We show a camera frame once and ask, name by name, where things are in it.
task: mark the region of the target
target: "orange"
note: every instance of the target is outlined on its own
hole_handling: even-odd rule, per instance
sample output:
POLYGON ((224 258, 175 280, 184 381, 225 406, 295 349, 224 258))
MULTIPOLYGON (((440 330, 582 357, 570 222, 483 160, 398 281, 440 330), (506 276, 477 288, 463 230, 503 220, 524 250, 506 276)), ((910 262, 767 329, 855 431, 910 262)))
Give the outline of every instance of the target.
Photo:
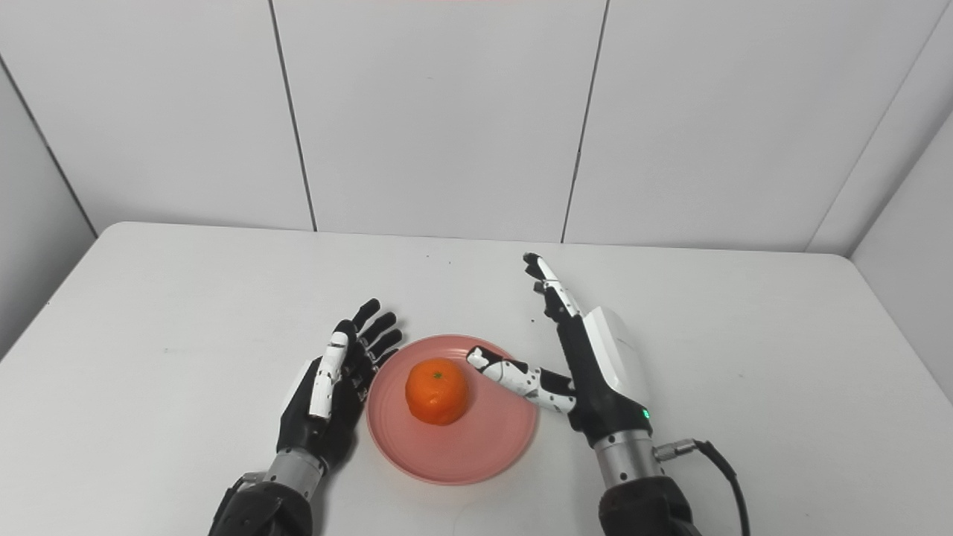
POLYGON ((463 371, 445 358, 414 365, 404 387, 411 415, 440 426, 446 426, 466 413, 469 393, 463 371))

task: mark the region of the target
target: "white table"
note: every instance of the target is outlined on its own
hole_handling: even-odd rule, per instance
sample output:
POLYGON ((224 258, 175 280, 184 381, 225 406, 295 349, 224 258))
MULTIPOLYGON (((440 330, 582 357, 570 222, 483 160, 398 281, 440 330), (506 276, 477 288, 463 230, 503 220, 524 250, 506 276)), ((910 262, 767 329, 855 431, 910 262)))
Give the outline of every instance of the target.
MULTIPOLYGON (((565 371, 526 250, 627 321, 657 440, 713 441, 756 534, 953 530, 953 407, 842 258, 127 223, 0 362, 0 534, 205 534, 225 488, 271 461, 301 363, 371 296, 410 339, 471 334, 565 371)), ((358 436, 315 505, 325 535, 601 533, 595 457, 559 415, 463 487, 358 436)), ((705 458, 666 466, 705 536, 738 534, 705 458)))

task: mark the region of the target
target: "robotic hand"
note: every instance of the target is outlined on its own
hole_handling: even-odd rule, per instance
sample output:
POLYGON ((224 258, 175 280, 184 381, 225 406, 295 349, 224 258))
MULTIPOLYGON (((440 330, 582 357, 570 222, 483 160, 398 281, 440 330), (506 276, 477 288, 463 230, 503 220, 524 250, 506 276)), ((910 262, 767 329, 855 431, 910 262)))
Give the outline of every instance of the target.
POLYGON ((653 446, 649 411, 643 405, 649 402, 648 389, 624 323, 603 308, 583 316, 540 256, 528 253, 523 260, 526 273, 537 279, 534 290, 545 297, 545 315, 557 325, 572 378, 507 361, 481 346, 470 351, 467 362, 530 402, 565 413, 573 429, 585 435, 606 485, 599 502, 603 531, 608 536, 700 536, 688 501, 659 465, 698 449, 732 483, 746 536, 747 514, 734 471, 710 443, 684 440, 653 446))
POLYGON ((277 455, 266 473, 247 473, 225 492, 210 536, 311 536, 309 500, 321 478, 344 461, 371 380, 402 335, 394 313, 371 299, 342 320, 324 355, 305 364, 281 416, 277 455))

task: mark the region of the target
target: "robot finger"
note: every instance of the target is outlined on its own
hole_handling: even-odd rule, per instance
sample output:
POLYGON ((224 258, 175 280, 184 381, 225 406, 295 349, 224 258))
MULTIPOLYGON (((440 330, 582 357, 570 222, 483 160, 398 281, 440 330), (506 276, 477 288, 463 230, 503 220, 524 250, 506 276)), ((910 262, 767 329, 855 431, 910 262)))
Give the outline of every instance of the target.
POLYGON ((380 356, 383 356, 392 346, 398 344, 403 337, 404 335, 399 329, 393 329, 380 336, 374 346, 368 349, 368 352, 371 353, 371 361, 377 364, 380 361, 380 356))
POLYGON ((381 315, 380 318, 374 320, 364 333, 360 334, 358 340, 361 341, 365 347, 370 347, 371 344, 374 344, 374 341, 388 329, 394 327, 397 324, 397 315, 393 312, 388 312, 384 315, 381 315))
POLYGON ((367 303, 361 305, 354 319, 351 320, 355 325, 355 329, 360 331, 360 329, 364 327, 364 322, 376 315, 377 311, 380 311, 380 301, 378 301, 377 298, 371 298, 367 303))
POLYGON ((314 376, 314 392, 308 409, 310 415, 322 419, 331 417, 331 397, 334 394, 335 383, 340 378, 341 364, 348 354, 348 347, 354 340, 354 323, 351 320, 339 322, 324 349, 321 363, 317 367, 317 374, 314 376))
POLYGON ((483 346, 470 350, 467 362, 483 376, 539 407, 557 413, 569 413, 576 407, 576 389, 571 378, 544 368, 531 368, 522 361, 507 360, 483 346))
POLYGON ((546 316, 555 321, 570 319, 581 313, 576 300, 559 279, 546 261, 535 253, 523 255, 526 262, 526 273, 538 279, 533 290, 546 298, 546 316))

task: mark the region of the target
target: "white robotic hand casing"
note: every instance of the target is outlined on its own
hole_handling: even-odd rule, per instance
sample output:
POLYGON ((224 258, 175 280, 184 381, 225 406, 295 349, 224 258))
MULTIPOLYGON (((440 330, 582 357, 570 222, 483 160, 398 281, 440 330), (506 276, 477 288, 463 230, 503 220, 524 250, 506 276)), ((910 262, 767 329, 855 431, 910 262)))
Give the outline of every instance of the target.
POLYGON ((348 352, 347 334, 335 331, 331 340, 324 349, 321 364, 314 375, 314 391, 311 395, 310 415, 328 419, 331 417, 331 396, 335 391, 335 383, 341 376, 341 363, 348 352))
POLYGON ((645 370, 625 323, 610 309, 597 307, 582 319, 599 371, 612 390, 648 406, 645 370))

